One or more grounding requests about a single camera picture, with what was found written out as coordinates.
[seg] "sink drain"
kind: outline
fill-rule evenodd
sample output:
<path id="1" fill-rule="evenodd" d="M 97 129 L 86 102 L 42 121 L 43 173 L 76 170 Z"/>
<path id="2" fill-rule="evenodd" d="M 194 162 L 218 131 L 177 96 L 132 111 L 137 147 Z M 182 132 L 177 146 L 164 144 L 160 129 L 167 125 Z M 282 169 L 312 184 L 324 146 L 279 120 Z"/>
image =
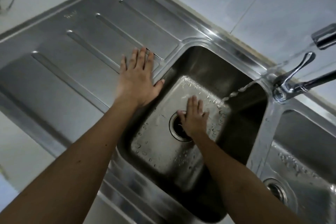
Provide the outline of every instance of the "sink drain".
<path id="1" fill-rule="evenodd" d="M 281 183 L 276 179 L 267 179 L 264 181 L 266 188 L 277 198 L 281 203 L 287 205 L 287 196 L 284 189 L 281 186 Z"/>
<path id="2" fill-rule="evenodd" d="M 173 137 L 181 142 L 190 142 L 192 140 L 182 128 L 181 119 L 177 113 L 174 113 L 170 118 L 169 130 Z"/>

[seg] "finger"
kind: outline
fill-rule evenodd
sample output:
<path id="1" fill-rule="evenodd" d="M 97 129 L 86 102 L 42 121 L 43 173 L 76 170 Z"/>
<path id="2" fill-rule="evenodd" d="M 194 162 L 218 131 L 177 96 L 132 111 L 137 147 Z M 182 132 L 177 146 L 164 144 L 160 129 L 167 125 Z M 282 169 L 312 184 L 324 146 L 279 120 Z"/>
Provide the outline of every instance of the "finger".
<path id="1" fill-rule="evenodd" d="M 198 112 L 199 115 L 203 114 L 203 101 L 201 99 L 198 101 L 198 108 L 197 108 L 197 110 L 198 110 L 197 112 Z"/>
<path id="2" fill-rule="evenodd" d="M 153 62 L 154 62 L 154 53 L 149 52 L 148 57 L 147 57 L 147 61 L 146 61 L 146 64 L 145 64 L 145 71 L 149 74 L 152 74 Z"/>
<path id="3" fill-rule="evenodd" d="M 203 118 L 205 120 L 208 120 L 209 114 L 210 114 L 210 112 L 205 112 Z"/>
<path id="4" fill-rule="evenodd" d="M 192 113 L 193 114 L 197 114 L 197 108 L 198 108 L 197 97 L 193 95 L 192 96 Z"/>
<path id="5" fill-rule="evenodd" d="M 193 114 L 193 98 L 188 98 L 187 102 L 187 116 Z"/>
<path id="6" fill-rule="evenodd" d="M 137 56 L 138 56 L 138 48 L 134 48 L 132 51 L 132 57 L 129 61 L 128 69 L 135 68 L 135 65 L 137 64 Z"/>
<path id="7" fill-rule="evenodd" d="M 121 62 L 120 62 L 120 73 L 122 74 L 123 72 L 125 72 L 127 70 L 126 67 L 126 58 L 124 56 L 124 54 L 121 56 Z"/>
<path id="8" fill-rule="evenodd" d="M 154 90 L 153 90 L 154 91 L 154 98 L 156 98 L 159 95 L 160 91 L 162 90 L 162 87 L 163 87 L 164 83 L 165 83 L 165 80 L 162 79 L 154 85 Z"/>
<path id="9" fill-rule="evenodd" d="M 178 110 L 178 111 L 177 111 L 177 114 L 178 114 L 179 117 L 180 117 L 180 120 L 181 120 L 182 125 L 184 125 L 184 123 L 186 122 L 186 116 L 184 115 L 183 111 Z"/>
<path id="10" fill-rule="evenodd" d="M 143 69 L 144 68 L 144 64 L 145 64 L 145 55 L 146 55 L 146 48 L 142 47 L 140 49 L 140 53 L 138 54 L 138 59 L 136 61 L 136 68 L 140 68 Z"/>

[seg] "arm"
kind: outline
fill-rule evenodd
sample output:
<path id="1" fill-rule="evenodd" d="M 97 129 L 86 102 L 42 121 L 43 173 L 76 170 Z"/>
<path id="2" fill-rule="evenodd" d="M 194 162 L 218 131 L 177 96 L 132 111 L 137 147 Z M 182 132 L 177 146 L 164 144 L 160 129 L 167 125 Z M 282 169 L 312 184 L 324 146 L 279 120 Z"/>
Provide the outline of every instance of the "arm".
<path id="1" fill-rule="evenodd" d="M 178 111 L 182 127 L 201 151 L 212 178 L 219 186 L 228 214 L 236 224 L 302 223 L 274 197 L 258 177 L 239 163 L 206 134 L 209 113 L 203 113 L 203 102 L 196 96 L 188 99 L 187 114 Z"/>
<path id="2" fill-rule="evenodd" d="M 82 223 L 97 195 L 117 142 L 138 107 L 152 101 L 153 53 L 134 49 L 121 61 L 117 97 L 103 117 L 0 213 L 0 223 Z"/>

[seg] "wet sink surface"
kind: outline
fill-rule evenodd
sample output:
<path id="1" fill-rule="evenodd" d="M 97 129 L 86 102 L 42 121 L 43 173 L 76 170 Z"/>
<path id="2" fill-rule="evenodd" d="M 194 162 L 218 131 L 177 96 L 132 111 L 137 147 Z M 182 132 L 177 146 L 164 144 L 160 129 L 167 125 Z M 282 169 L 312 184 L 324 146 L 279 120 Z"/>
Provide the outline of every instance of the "wet sink surface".
<path id="1" fill-rule="evenodd" d="M 261 179 L 275 179 L 285 204 L 310 223 L 336 222 L 336 138 L 300 113 L 286 111 Z"/>
<path id="2" fill-rule="evenodd" d="M 255 84 L 223 103 L 223 97 L 251 79 L 203 47 L 188 49 L 163 78 L 166 83 L 160 96 L 138 113 L 118 150 L 133 167 L 196 217 L 218 222 L 226 215 L 218 188 L 198 148 L 181 133 L 175 120 L 176 111 L 186 110 L 187 99 L 192 95 L 202 99 L 204 110 L 210 112 L 209 137 L 246 164 L 263 119 L 267 96 Z"/>

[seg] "forearm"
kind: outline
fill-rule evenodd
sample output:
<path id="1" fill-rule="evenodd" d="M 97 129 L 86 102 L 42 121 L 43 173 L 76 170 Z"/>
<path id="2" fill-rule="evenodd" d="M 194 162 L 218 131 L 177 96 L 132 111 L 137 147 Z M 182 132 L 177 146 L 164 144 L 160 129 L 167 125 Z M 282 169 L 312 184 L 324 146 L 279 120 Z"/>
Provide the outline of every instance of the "forearm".
<path id="1" fill-rule="evenodd" d="M 82 223 L 136 106 L 110 110 L 0 214 L 3 223 Z"/>
<path id="2" fill-rule="evenodd" d="M 221 150 L 205 133 L 192 138 L 236 224 L 300 223 L 298 217 L 275 198 L 253 172 Z"/>

